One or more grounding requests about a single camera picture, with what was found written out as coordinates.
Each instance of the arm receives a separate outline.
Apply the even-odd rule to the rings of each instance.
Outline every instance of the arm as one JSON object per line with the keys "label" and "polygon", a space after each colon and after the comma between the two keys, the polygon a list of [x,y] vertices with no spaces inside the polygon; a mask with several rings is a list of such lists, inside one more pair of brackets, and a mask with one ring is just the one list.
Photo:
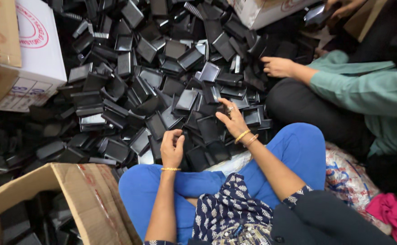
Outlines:
{"label": "arm", "polygon": [[272,77],[294,78],[322,98],[365,115],[397,117],[397,71],[380,71],[348,77],[296,64],[289,59],[264,57],[264,72]]}
{"label": "arm", "polygon": [[[182,130],[166,131],[161,143],[164,168],[178,168],[183,157],[184,136]],[[174,179],[176,171],[161,173],[158,193],[153,205],[145,241],[162,240],[176,243],[176,214],[174,212]]]}
{"label": "arm", "polygon": [[[239,137],[243,132],[248,130],[242,114],[236,107],[236,104],[228,101],[225,98],[220,98],[219,102],[224,103],[228,108],[233,107],[230,112],[231,119],[222,113],[216,113],[216,116],[221,120],[235,137]],[[241,138],[240,143],[246,144],[254,135],[252,133],[246,134]],[[300,177],[298,177],[292,170],[286,167],[277,157],[275,157],[264,145],[258,140],[253,141],[248,146],[251,154],[266,176],[269,184],[276,193],[277,197],[282,201],[288,196],[300,190],[306,184]]]}

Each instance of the cardboard box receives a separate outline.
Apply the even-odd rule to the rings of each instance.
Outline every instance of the cardboard box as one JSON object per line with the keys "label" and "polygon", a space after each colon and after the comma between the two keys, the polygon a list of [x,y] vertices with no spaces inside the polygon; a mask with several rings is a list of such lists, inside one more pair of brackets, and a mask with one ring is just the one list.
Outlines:
{"label": "cardboard box", "polygon": [[63,191],[85,245],[142,244],[103,164],[51,163],[13,180],[0,187],[0,214],[47,190]]}
{"label": "cardboard box", "polygon": [[6,23],[18,22],[18,29],[17,25],[7,26],[18,30],[19,36],[5,37],[11,43],[16,40],[18,46],[11,48],[4,44],[5,50],[20,50],[22,60],[21,68],[16,61],[0,61],[0,110],[28,112],[30,105],[43,105],[58,86],[67,82],[53,11],[41,0],[1,0],[0,3],[0,10],[15,8],[15,13],[9,16],[17,19],[9,17]]}
{"label": "cardboard box", "polygon": [[319,0],[228,0],[228,2],[246,27],[257,30]]}

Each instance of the gold bracelet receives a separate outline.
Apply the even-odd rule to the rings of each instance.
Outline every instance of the gold bracelet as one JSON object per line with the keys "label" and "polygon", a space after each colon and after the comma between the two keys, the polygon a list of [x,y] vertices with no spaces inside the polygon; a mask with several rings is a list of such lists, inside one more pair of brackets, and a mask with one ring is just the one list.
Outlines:
{"label": "gold bracelet", "polygon": [[170,170],[170,171],[179,171],[181,170],[180,168],[175,168],[175,167],[163,167],[161,170]]}
{"label": "gold bracelet", "polygon": [[257,137],[259,137],[259,134],[256,134],[255,136],[253,136],[253,137],[244,145],[244,147],[248,147],[249,145],[251,145],[255,140],[257,140]]}
{"label": "gold bracelet", "polygon": [[235,144],[237,144],[238,141],[239,141],[240,139],[242,139],[242,137],[244,137],[244,136],[245,136],[247,133],[249,133],[249,132],[251,132],[251,130],[247,130],[247,131],[243,132],[237,139],[235,139]]}

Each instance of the hand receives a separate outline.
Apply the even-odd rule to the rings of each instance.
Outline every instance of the hand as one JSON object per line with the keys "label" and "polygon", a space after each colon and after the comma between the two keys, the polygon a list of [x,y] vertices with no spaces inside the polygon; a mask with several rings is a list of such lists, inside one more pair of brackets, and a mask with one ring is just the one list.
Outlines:
{"label": "hand", "polygon": [[161,158],[163,167],[178,168],[183,158],[183,142],[185,136],[182,130],[166,131],[161,143]]}
{"label": "hand", "polygon": [[[235,139],[237,139],[243,132],[249,130],[247,124],[245,124],[244,117],[242,116],[235,103],[230,102],[225,98],[219,98],[218,101],[226,105],[227,108],[233,108],[230,112],[231,118],[219,112],[216,113],[215,116],[226,125],[228,131],[233,135]],[[239,141],[243,142],[243,139],[245,138],[248,137],[244,136]]]}
{"label": "hand", "polygon": [[[342,7],[336,10],[336,12],[334,12],[332,18],[336,16],[338,16],[339,18],[343,16],[347,16],[351,14],[360,5],[364,4],[366,1],[367,0],[345,0],[345,3],[342,5]],[[329,10],[329,8],[337,2],[343,2],[343,0],[327,0],[324,10],[325,11]]]}
{"label": "hand", "polygon": [[265,63],[263,71],[268,73],[269,77],[290,78],[292,76],[295,64],[292,60],[274,57],[262,57],[260,60]]}

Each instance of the black pants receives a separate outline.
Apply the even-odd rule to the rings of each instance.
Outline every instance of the black pants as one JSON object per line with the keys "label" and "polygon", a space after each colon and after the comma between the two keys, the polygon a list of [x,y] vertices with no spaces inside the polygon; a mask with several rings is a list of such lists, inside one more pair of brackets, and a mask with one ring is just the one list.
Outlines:
{"label": "black pants", "polygon": [[[393,60],[397,64],[397,1],[388,0],[357,51],[351,63]],[[309,87],[292,78],[275,85],[268,94],[266,110],[270,117],[284,125],[310,123],[317,126],[326,141],[364,161],[375,136],[364,122],[364,116],[320,98]]]}
{"label": "black pants", "polygon": [[318,97],[309,87],[293,78],[277,83],[266,98],[266,111],[284,124],[310,123],[317,126],[326,141],[363,161],[374,142],[364,116]]}

